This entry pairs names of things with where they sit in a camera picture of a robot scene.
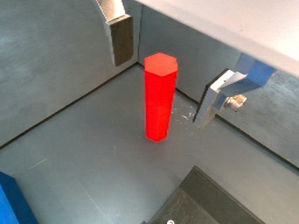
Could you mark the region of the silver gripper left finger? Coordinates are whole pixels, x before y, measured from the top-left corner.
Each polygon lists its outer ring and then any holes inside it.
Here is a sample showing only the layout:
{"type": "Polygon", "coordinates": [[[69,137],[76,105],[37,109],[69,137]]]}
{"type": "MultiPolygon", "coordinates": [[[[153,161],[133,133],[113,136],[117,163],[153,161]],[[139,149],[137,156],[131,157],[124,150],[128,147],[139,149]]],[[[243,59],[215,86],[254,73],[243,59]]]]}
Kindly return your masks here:
{"type": "Polygon", "coordinates": [[[112,60],[119,67],[133,56],[133,18],[121,0],[93,0],[104,19],[112,60]]]}

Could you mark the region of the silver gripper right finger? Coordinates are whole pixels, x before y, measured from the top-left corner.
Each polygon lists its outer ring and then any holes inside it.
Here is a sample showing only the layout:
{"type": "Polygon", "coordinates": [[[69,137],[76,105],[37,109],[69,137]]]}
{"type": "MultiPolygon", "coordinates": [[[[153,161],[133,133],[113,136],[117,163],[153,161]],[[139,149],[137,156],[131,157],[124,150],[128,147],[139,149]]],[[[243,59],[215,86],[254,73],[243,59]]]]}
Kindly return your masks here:
{"type": "Polygon", "coordinates": [[[235,70],[226,69],[204,88],[192,119],[197,128],[202,129],[224,108],[238,111],[247,101],[243,94],[262,88],[275,72],[272,66],[242,53],[235,70]]]}

